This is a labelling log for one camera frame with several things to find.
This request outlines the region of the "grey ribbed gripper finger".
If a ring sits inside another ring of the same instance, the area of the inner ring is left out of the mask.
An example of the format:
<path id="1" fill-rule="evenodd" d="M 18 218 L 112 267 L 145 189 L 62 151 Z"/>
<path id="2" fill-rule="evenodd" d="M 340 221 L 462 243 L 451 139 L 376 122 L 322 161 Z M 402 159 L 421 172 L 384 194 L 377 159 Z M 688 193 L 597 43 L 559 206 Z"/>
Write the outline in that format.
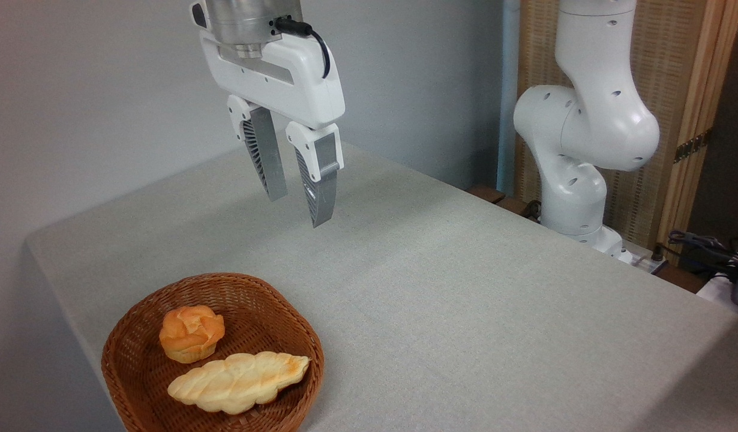
<path id="1" fill-rule="evenodd" d="M 285 133 L 295 149 L 313 227 L 319 227 L 333 216 L 338 172 L 344 168 L 338 126 L 312 130 L 291 121 Z"/>
<path id="2" fill-rule="evenodd" d="M 271 111 L 236 95 L 227 96 L 227 111 L 268 198 L 272 202 L 281 199 L 287 195 L 287 186 Z"/>

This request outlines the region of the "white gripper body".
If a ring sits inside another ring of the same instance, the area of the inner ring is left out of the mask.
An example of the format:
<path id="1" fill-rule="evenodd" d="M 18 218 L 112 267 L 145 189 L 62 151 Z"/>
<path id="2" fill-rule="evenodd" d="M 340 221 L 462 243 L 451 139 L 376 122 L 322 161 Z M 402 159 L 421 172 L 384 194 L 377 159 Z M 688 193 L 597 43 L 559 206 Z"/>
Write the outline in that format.
<path id="1" fill-rule="evenodd" d="M 322 47 L 312 38 L 282 35 L 261 58 L 239 58 L 201 30 L 201 46 L 219 88 L 311 129 L 335 123 L 346 106 L 336 64 L 323 77 Z"/>

